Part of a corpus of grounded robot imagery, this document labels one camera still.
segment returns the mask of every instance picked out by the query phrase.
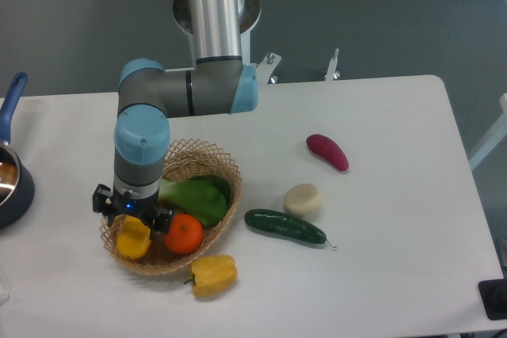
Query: gray floor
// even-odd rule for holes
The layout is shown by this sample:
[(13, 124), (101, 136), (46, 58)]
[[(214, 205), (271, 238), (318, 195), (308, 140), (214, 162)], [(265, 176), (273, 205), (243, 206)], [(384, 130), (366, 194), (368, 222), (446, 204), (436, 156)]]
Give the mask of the gray floor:
[[(26, 95), (115, 91), (123, 65), (150, 57), (191, 66), (173, 0), (0, 0), (0, 97), (14, 73)], [(504, 0), (261, 0), (252, 59), (283, 57), (281, 82), (321, 80), (339, 47), (342, 77), (435, 74), (466, 150), (507, 93)], [(507, 236), (507, 142), (474, 173), (494, 237)]]

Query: wicker basket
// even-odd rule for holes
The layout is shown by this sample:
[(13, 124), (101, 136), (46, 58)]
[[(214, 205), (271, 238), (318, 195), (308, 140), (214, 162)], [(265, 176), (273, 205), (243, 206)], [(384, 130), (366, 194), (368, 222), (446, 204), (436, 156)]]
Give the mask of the wicker basket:
[(116, 217), (111, 227), (107, 226), (105, 218), (102, 219), (100, 231), (104, 248), (118, 263), (144, 275), (166, 275), (186, 267), (210, 248), (231, 221), (241, 197), (241, 177), (231, 156), (216, 144), (201, 140), (179, 140), (171, 144), (166, 155), (163, 178), (179, 181), (210, 174), (220, 176), (229, 183), (231, 201), (223, 220), (215, 227), (204, 229), (204, 240), (197, 251), (188, 256), (178, 256), (168, 250), (163, 237), (158, 235), (151, 242), (146, 256), (139, 260), (125, 259), (116, 250), (116, 235), (124, 216)]

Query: toy vegetable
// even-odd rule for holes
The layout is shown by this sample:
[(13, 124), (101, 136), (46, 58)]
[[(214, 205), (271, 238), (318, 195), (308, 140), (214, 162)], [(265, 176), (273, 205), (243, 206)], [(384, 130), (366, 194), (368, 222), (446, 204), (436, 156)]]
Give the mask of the toy vegetable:
[(216, 226), (227, 213), (227, 195), (216, 187), (218, 181), (210, 177), (181, 182), (162, 179), (158, 201), (176, 206), (197, 218), (202, 226)]
[(187, 255), (199, 248), (203, 236), (203, 228), (197, 219), (191, 215), (179, 214), (173, 217), (164, 242), (174, 253)]
[(208, 256), (190, 264), (193, 295), (197, 298), (211, 296), (228, 288), (236, 280), (238, 270), (234, 258), (229, 255)]
[(118, 253), (126, 259), (140, 259), (146, 255), (150, 245), (150, 228), (139, 219), (127, 215), (116, 236)]
[(307, 137), (308, 149), (344, 172), (349, 168), (349, 160), (336, 142), (327, 136), (315, 134)]

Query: tabletop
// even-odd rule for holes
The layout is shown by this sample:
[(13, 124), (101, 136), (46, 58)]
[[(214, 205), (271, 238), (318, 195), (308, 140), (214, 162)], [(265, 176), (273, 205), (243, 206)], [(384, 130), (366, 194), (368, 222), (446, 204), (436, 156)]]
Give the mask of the tabletop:
[[(171, 139), (214, 142), (242, 173), (242, 202), (208, 254), (238, 281), (196, 300), (185, 273), (128, 272), (103, 248), (91, 196), (112, 184), (117, 94), (23, 97), (12, 147), (36, 183), (28, 213), (0, 231), (0, 336), (401, 337), (495, 330), (477, 284), (502, 277), (444, 83), (401, 77), (260, 86), (236, 115), (170, 121)], [(305, 139), (337, 141), (339, 173)], [(282, 210), (315, 184), (312, 222), (337, 246), (256, 234), (251, 208)]]

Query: metal bracket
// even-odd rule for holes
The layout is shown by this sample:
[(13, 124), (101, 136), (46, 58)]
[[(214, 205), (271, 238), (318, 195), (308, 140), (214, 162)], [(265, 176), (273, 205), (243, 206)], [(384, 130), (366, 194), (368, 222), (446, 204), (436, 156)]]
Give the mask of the metal bracket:
[(336, 70), (338, 66), (338, 52), (339, 48), (334, 50), (334, 56), (331, 57), (330, 64), (327, 67), (326, 76), (324, 77), (325, 82), (337, 81), (340, 79), (340, 72)]
[(281, 60), (281, 55), (270, 52), (264, 57), (261, 63), (257, 64), (257, 82), (260, 85), (268, 83), (273, 84), (278, 81), (278, 77), (273, 75), (273, 72)]

